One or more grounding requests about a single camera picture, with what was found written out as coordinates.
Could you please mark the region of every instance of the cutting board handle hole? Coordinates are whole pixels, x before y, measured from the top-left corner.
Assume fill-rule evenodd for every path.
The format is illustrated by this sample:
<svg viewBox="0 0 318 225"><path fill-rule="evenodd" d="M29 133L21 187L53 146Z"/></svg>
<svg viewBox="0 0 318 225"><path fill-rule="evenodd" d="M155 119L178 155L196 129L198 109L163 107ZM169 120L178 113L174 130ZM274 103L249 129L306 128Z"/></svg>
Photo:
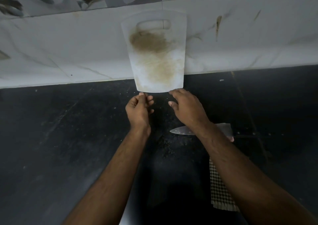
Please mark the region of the cutting board handle hole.
<svg viewBox="0 0 318 225"><path fill-rule="evenodd" d="M169 30L171 22L169 20L142 21L136 27L139 33L150 30Z"/></svg>

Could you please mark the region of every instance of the hand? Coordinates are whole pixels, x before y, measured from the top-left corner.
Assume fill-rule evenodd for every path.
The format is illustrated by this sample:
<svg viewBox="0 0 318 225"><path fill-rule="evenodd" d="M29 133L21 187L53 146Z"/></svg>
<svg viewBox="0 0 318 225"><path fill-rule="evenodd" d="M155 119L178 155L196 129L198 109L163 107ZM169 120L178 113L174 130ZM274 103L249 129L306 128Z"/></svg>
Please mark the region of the hand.
<svg viewBox="0 0 318 225"><path fill-rule="evenodd" d="M210 123L199 99L183 88L169 92L178 101L178 104L169 101L169 105L175 111L177 118L188 126L192 131L202 124Z"/></svg>
<svg viewBox="0 0 318 225"><path fill-rule="evenodd" d="M150 135L151 128L149 125L148 115L154 112L153 109L148 111L148 108L154 104L153 96L139 93L129 100L126 105L126 112L130 122L131 129L145 130Z"/></svg>

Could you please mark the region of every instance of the person's left hand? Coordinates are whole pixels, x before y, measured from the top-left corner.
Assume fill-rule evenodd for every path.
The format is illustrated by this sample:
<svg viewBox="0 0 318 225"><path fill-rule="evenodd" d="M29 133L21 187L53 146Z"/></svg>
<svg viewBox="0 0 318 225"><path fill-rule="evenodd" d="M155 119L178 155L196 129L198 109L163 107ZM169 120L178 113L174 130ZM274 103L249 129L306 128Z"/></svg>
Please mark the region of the person's left hand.
<svg viewBox="0 0 318 225"><path fill-rule="evenodd" d="M145 129L147 134L150 135L151 128L148 115L154 112L153 109L149 109L149 107L154 104L152 99L153 96L139 93L139 95L129 100L126 105L126 112L131 129Z"/></svg>

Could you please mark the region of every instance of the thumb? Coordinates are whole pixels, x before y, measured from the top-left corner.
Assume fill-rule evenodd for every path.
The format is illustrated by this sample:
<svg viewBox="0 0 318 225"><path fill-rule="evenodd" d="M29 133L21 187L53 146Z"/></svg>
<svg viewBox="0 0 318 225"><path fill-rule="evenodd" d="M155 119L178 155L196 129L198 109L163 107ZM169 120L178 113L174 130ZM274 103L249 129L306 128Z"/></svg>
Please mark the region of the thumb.
<svg viewBox="0 0 318 225"><path fill-rule="evenodd" d="M175 112L179 110L179 105L176 102L169 101L168 104L169 104L169 106L171 106L173 108L173 110Z"/></svg>
<svg viewBox="0 0 318 225"><path fill-rule="evenodd" d="M141 105L143 107L145 107L146 105L146 96L143 92L139 93L139 98L138 98L138 104L137 105Z"/></svg>

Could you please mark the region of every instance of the forearm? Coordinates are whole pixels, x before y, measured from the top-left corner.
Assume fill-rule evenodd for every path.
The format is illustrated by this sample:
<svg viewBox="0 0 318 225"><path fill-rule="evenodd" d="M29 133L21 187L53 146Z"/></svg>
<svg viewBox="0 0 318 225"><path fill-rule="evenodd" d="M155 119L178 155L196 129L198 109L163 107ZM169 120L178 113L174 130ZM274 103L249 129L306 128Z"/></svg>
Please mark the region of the forearm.
<svg viewBox="0 0 318 225"><path fill-rule="evenodd" d="M316 224L305 208L269 179L214 124L206 123L194 130L251 224Z"/></svg>
<svg viewBox="0 0 318 225"><path fill-rule="evenodd" d="M129 131L106 169L64 225L119 224L147 138L143 129Z"/></svg>

